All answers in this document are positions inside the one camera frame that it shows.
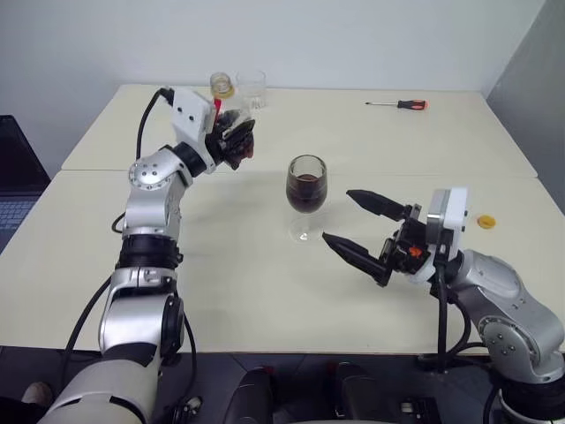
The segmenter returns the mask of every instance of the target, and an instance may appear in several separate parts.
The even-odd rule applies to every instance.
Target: wine glass
[[[301,214],[318,210],[328,195],[326,164],[318,156],[301,155],[289,165],[286,178],[286,197],[290,205]],[[311,219],[300,218],[291,226],[291,236],[297,241],[315,238],[319,231],[311,228]]]

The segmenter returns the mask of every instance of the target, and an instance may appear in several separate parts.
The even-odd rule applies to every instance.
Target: laptop keyboard
[[[0,201],[0,230],[17,230],[35,201]]]

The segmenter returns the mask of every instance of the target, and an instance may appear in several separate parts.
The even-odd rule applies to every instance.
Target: red screwdriver handle
[[[427,108],[425,100],[399,100],[396,105],[398,109],[424,110]]]

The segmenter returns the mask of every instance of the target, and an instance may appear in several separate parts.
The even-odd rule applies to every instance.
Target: floor
[[[77,353],[70,374],[92,362],[91,352]],[[48,349],[5,347],[0,352],[0,396],[20,398],[33,381],[55,384],[61,354]],[[446,375],[419,371],[411,356],[317,355],[317,354],[228,354],[202,353],[198,356],[198,378],[193,394],[204,398],[195,423],[222,423],[231,395],[247,370],[259,366],[274,369],[282,406],[275,424],[333,417],[326,398],[328,364],[350,361],[382,380],[386,402],[398,405],[406,396],[435,397],[443,424],[476,424],[490,390],[486,373],[475,367],[449,370]],[[155,407],[158,413],[175,399],[188,383],[190,355],[178,365],[164,368]]]

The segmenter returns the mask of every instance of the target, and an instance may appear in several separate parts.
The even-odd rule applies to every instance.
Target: laptop
[[[12,115],[0,115],[0,253],[50,183]]]

